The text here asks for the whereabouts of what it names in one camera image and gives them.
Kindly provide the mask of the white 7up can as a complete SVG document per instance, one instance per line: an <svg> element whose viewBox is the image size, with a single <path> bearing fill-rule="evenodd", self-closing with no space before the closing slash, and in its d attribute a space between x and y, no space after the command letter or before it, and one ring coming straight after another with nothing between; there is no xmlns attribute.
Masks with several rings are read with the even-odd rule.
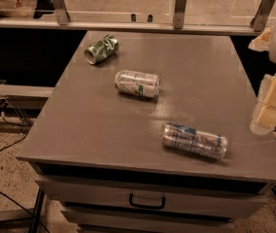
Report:
<svg viewBox="0 0 276 233"><path fill-rule="evenodd" d="M154 99L159 94L158 75L132 70L122 70L115 75L115 87L118 91Z"/></svg>

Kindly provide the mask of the crushed green can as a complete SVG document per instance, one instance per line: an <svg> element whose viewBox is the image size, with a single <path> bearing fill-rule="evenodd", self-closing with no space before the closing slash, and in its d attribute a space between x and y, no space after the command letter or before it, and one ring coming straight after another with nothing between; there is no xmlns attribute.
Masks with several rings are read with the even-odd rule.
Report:
<svg viewBox="0 0 276 233"><path fill-rule="evenodd" d="M90 44L84 51L89 64L97 64L113 55L119 49L119 42L114 35L108 34L101 40Z"/></svg>

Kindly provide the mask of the silver blue redbull can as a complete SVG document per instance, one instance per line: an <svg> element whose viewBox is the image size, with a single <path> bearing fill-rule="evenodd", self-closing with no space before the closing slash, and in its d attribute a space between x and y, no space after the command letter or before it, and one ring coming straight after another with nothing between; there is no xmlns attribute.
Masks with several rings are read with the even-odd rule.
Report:
<svg viewBox="0 0 276 233"><path fill-rule="evenodd" d="M226 154L228 140L219 134L167 123L163 128L162 144L169 148L220 160Z"/></svg>

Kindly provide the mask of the metal rail frame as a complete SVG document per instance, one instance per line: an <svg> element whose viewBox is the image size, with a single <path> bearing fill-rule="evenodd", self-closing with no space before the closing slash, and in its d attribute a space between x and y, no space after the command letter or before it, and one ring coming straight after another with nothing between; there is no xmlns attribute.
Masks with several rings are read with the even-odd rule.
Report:
<svg viewBox="0 0 276 233"><path fill-rule="evenodd" d="M276 0L52 0L39 19L0 27L256 35L276 23Z"/></svg>

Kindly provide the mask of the grey drawer cabinet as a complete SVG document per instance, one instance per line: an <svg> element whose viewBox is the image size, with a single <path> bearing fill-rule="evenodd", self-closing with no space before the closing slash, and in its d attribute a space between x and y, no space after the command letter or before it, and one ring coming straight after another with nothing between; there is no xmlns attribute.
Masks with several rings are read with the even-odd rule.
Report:
<svg viewBox="0 0 276 233"><path fill-rule="evenodd" d="M231 233L276 184L276 141L250 131L256 96L233 44L129 33L118 41L97 66L76 50L18 158L79 233ZM158 75L158 96L118 91L122 70ZM164 146L167 123L226 137L224 158ZM133 208L130 193L166 205Z"/></svg>

